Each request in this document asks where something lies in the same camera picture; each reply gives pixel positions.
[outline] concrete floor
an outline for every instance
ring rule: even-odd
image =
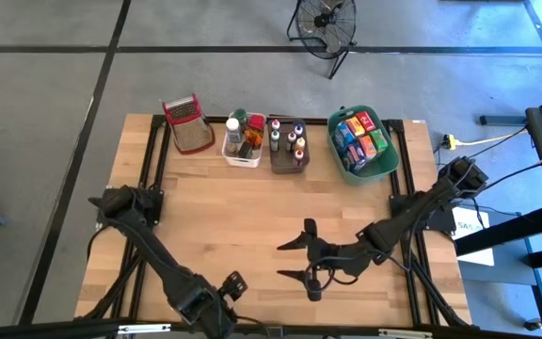
[[[107,45],[120,4],[0,0],[0,44]],[[120,45],[288,45],[285,27],[294,4],[134,0]],[[542,46],[517,2],[357,5],[360,46]],[[0,325],[12,322],[103,57],[0,55],[0,214],[9,219],[0,227]],[[161,100],[191,92],[206,114],[242,106],[325,117],[341,105],[364,104],[384,119],[426,120],[438,143],[445,133],[461,140],[511,133],[516,128],[481,127],[477,118],[542,105],[541,55],[352,55],[332,81],[323,77],[328,67],[307,54],[116,55],[36,320],[72,318],[94,224],[87,197],[104,189],[127,113],[160,113]],[[442,152],[442,161],[480,149]],[[491,179],[535,161],[528,136],[478,158]],[[542,171],[503,182],[478,202],[507,211],[542,207]],[[482,328],[524,333],[518,320],[537,315],[532,294],[518,286],[466,282],[466,290]],[[511,316],[514,303],[528,312]]]

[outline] white plastic basket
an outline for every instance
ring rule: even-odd
[[[259,113],[249,113],[247,112],[246,113],[249,117],[251,116],[261,116],[263,117],[263,126],[266,126],[266,123],[267,123],[267,118],[264,114],[259,114]],[[229,118],[232,118],[233,117],[233,113],[231,113],[229,115]],[[227,161],[228,164],[230,164],[230,166],[237,166],[237,167],[245,167],[245,168],[251,168],[251,169],[255,169],[257,167],[259,167],[259,165],[261,165],[261,158],[263,157],[263,147],[261,147],[260,149],[258,150],[252,150],[252,158],[251,159],[242,159],[242,158],[239,158],[239,157],[233,157],[233,156],[228,156],[225,152],[225,146],[227,145],[228,143],[228,138],[227,138],[227,132],[225,133],[225,138],[223,139],[223,149],[222,149],[222,154],[223,154],[223,157],[225,158],[225,160]]]

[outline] black fan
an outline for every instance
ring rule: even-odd
[[[336,59],[331,79],[342,65],[355,36],[357,6],[354,0],[298,0],[286,34],[300,40],[307,51],[322,59]],[[290,36],[296,19],[298,38]]]

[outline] green plastic basket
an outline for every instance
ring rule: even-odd
[[[338,122],[352,118],[355,116],[355,114],[362,111],[367,112],[369,114],[369,117],[374,122],[375,128],[378,128],[382,131],[384,138],[388,142],[388,148],[384,150],[382,154],[378,155],[368,164],[366,164],[365,167],[363,167],[357,174],[353,174],[344,169],[343,162],[338,155],[338,151],[334,146],[331,136],[334,133]],[[375,111],[365,105],[357,105],[354,107],[346,108],[329,116],[329,119],[327,119],[327,145],[329,146],[331,153],[334,155],[334,160],[336,160],[336,165],[338,166],[341,175],[343,176],[346,183],[349,185],[361,186],[367,183],[371,183],[373,181],[383,178],[386,174],[392,172],[393,170],[396,170],[396,168],[399,166],[399,154],[394,149],[394,146],[392,145],[392,140],[388,132],[386,132],[384,124],[377,117]]]

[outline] wooden tabletop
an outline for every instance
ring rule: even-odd
[[[137,186],[151,115],[127,116],[110,185]],[[436,181],[427,126],[404,121],[415,186],[426,190]],[[217,143],[210,149],[181,155],[173,145],[165,166],[165,201],[155,234],[183,266],[220,286],[239,271],[249,289],[236,302],[237,314],[268,324],[327,326],[412,326],[405,274],[386,262],[371,264],[353,285],[333,283],[319,302],[307,299],[302,283],[280,276],[278,269],[301,270],[308,264],[305,250],[276,250],[303,230],[303,219],[317,221],[319,236],[328,242],[350,243],[355,233],[373,220],[390,216],[387,177],[367,186],[347,186],[327,147],[325,126],[307,126],[311,162],[302,174],[273,174],[269,148],[256,169],[230,167],[221,155],[225,126],[214,123]],[[158,133],[154,158],[162,133]],[[398,150],[398,141],[393,138]],[[151,178],[155,160],[151,166]],[[402,166],[398,170],[405,192]],[[464,320],[470,312],[454,246],[442,234],[426,232],[432,278],[440,292]],[[125,238],[114,229],[95,240],[76,315],[90,311],[119,274]],[[400,249],[393,256],[402,261]],[[324,283],[325,275],[320,275]],[[343,274],[337,278],[348,280]],[[123,315],[128,314],[133,282],[128,283]],[[418,282],[422,320],[428,322],[423,288]],[[140,320],[180,321],[167,304],[162,283],[146,270],[139,307]]]

